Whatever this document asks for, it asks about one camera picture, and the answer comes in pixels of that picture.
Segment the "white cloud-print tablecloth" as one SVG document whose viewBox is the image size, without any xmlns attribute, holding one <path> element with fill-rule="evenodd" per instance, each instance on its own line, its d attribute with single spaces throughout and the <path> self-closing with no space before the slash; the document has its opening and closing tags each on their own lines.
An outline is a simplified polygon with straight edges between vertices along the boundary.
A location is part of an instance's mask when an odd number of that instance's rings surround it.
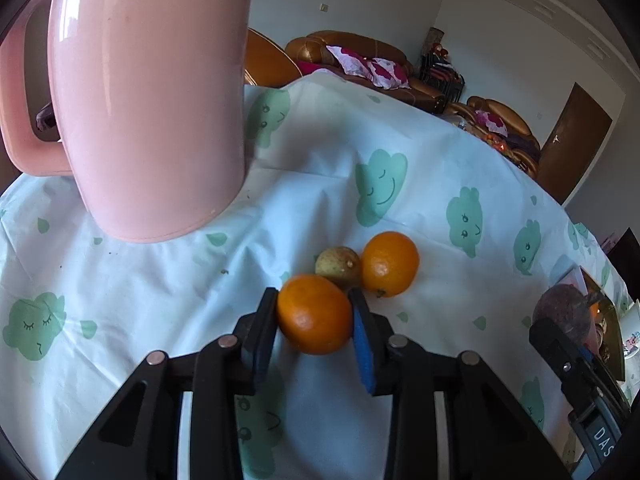
<svg viewBox="0 0 640 480">
<path fill-rule="evenodd" d="M 28 468 L 56 476 L 156 349 L 203 348 L 322 250 L 397 231 L 420 268 L 370 297 L 437 353 L 476 351 L 564 458 L 578 453 L 558 378 L 529 344 L 542 293 L 584 268 L 619 309 L 625 282 L 594 235 L 493 148 L 328 74 L 245 91 L 248 174 L 231 206 L 169 242 L 116 240 L 74 180 L 18 178 L 1 197 L 1 423 Z"/>
</svg>

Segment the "small orange back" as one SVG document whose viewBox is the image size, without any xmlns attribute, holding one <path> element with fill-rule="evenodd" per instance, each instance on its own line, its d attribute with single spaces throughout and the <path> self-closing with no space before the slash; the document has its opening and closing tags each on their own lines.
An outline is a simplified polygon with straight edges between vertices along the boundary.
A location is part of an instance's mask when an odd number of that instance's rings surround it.
<svg viewBox="0 0 640 480">
<path fill-rule="evenodd" d="M 386 231 L 372 237 L 360 257 L 363 288 L 395 297 L 413 283 L 420 266 L 416 244 L 405 234 Z"/>
</svg>

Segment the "purple round fruit with stem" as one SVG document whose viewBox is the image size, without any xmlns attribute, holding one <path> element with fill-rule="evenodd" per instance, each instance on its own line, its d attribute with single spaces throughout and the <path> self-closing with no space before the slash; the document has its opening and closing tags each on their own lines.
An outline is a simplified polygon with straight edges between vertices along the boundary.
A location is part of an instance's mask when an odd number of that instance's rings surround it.
<svg viewBox="0 0 640 480">
<path fill-rule="evenodd" d="M 591 307 L 603 298 L 604 293 L 600 290 L 584 295 L 573 285 L 554 285 L 538 300 L 533 322 L 550 318 L 576 346 L 596 353 L 600 344 Z"/>
</svg>

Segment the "large orange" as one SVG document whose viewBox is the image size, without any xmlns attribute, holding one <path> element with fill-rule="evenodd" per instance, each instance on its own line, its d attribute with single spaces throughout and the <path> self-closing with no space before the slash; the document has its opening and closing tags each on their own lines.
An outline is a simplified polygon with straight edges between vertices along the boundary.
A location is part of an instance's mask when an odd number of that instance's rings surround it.
<svg viewBox="0 0 640 480">
<path fill-rule="evenodd" d="M 590 313 L 591 313 L 591 316 L 592 316 L 592 318 L 593 318 L 595 321 L 597 321 L 597 319 L 598 319 L 599 312 L 600 312 L 600 306 L 599 306 L 599 304 L 593 304 L 593 305 L 590 307 Z"/>
</svg>

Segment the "black television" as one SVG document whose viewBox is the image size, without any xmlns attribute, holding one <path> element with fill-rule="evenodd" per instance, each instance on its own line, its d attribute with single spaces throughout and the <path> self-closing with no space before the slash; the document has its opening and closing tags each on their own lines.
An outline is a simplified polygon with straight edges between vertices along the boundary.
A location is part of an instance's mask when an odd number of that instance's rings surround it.
<svg viewBox="0 0 640 480">
<path fill-rule="evenodd" d="M 627 286 L 632 300 L 639 299 L 640 290 L 640 245 L 631 228 L 606 253 L 614 269 Z"/>
</svg>

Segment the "white cartoon mug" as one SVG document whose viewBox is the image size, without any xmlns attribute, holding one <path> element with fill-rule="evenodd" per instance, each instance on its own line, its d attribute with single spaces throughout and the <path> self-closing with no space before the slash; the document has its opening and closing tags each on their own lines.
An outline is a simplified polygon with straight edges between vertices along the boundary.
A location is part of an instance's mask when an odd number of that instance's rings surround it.
<svg viewBox="0 0 640 480">
<path fill-rule="evenodd" d="M 622 338 L 623 356 L 625 359 L 630 359 L 639 351 L 640 313 L 638 302 L 634 302 L 620 317 L 620 338 Z"/>
</svg>

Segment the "small orange front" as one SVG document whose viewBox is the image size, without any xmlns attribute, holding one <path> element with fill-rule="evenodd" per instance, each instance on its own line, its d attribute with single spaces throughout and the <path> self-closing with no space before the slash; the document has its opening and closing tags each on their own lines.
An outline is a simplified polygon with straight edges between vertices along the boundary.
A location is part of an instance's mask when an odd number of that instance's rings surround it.
<svg viewBox="0 0 640 480">
<path fill-rule="evenodd" d="M 352 306 L 335 284 L 316 274 L 290 278 L 278 295 L 280 331 L 297 351 L 326 356 L 352 336 Z"/>
</svg>

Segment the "brown leather sofa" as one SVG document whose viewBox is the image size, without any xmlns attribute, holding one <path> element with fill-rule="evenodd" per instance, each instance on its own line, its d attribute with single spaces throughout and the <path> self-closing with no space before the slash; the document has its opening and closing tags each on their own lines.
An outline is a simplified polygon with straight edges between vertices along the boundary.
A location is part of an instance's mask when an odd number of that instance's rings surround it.
<svg viewBox="0 0 640 480">
<path fill-rule="evenodd" d="M 442 114 L 447 106 L 446 96 L 414 76 L 404 52 L 386 42 L 352 32 L 320 30 L 292 39 L 285 52 L 304 74 L 324 68 L 372 89 L 375 96 L 385 94 L 427 113 Z"/>
<path fill-rule="evenodd" d="M 537 179 L 541 148 L 532 130 L 510 106 L 470 96 L 464 104 L 449 103 L 444 118 L 509 159 L 533 180 Z"/>
</svg>

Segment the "pink cardboard snack box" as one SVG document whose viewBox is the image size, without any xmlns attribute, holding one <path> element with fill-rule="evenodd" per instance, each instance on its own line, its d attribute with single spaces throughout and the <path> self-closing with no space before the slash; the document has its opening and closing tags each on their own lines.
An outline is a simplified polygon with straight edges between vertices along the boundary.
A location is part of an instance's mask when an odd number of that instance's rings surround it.
<svg viewBox="0 0 640 480">
<path fill-rule="evenodd" d="M 600 312 L 596 323 L 598 341 L 600 342 L 600 358 L 618 382 L 626 379 L 625 359 L 623 356 L 622 338 L 620 338 L 620 320 L 615 304 L 606 294 L 604 288 L 582 267 L 557 266 L 549 275 L 549 283 L 573 285 L 584 295 L 588 292 L 604 293 L 604 298 L 598 302 Z"/>
</svg>

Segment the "brown wooden door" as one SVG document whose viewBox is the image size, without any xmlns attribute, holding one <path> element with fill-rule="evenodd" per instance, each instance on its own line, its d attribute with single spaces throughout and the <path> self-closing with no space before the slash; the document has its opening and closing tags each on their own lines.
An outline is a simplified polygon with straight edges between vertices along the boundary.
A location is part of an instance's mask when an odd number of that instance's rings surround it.
<svg viewBox="0 0 640 480">
<path fill-rule="evenodd" d="M 538 184 L 560 205 L 578 185 L 605 139 L 612 118 L 579 84 L 542 147 Z"/>
</svg>

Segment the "pink floral cushion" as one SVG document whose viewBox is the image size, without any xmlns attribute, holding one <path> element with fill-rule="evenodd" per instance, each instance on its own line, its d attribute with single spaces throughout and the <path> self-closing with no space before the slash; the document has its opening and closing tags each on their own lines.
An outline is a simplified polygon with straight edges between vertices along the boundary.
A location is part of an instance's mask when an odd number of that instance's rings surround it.
<svg viewBox="0 0 640 480">
<path fill-rule="evenodd" d="M 365 58 L 349 48 L 327 46 L 333 57 L 348 76 L 369 81 L 376 88 L 384 90 L 409 89 L 409 78 L 404 68 L 386 58 Z"/>
</svg>

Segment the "small orange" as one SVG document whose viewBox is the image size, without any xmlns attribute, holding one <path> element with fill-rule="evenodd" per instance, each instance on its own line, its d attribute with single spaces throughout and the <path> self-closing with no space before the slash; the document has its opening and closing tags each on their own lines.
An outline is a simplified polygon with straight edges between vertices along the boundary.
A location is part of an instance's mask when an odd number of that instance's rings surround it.
<svg viewBox="0 0 640 480">
<path fill-rule="evenodd" d="M 360 257 L 363 288 L 395 297 L 413 283 L 420 266 L 416 244 L 405 234 L 386 231 L 372 237 Z"/>
<path fill-rule="evenodd" d="M 352 306 L 335 284 L 316 274 L 290 278 L 278 295 L 280 331 L 297 351 L 326 356 L 352 336 Z"/>
</svg>

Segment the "dark shelf with red items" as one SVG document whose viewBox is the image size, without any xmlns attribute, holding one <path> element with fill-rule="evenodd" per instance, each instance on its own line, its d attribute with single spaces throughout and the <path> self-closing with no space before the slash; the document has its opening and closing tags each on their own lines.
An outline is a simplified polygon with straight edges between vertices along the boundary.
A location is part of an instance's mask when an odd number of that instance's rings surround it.
<svg viewBox="0 0 640 480">
<path fill-rule="evenodd" d="M 445 33 L 431 27 L 421 49 L 420 79 L 442 92 L 447 102 L 457 103 L 465 86 L 465 80 L 450 62 L 449 52 L 442 45 Z"/>
</svg>

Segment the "small yellowish longan fruit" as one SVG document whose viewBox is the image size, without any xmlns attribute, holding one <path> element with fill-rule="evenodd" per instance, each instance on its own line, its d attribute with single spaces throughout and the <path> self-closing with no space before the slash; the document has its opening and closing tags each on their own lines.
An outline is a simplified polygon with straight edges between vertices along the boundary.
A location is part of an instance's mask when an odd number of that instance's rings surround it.
<svg viewBox="0 0 640 480">
<path fill-rule="evenodd" d="M 361 282 L 360 258 L 346 246 L 326 248 L 314 263 L 314 273 L 340 289 L 357 287 Z"/>
</svg>

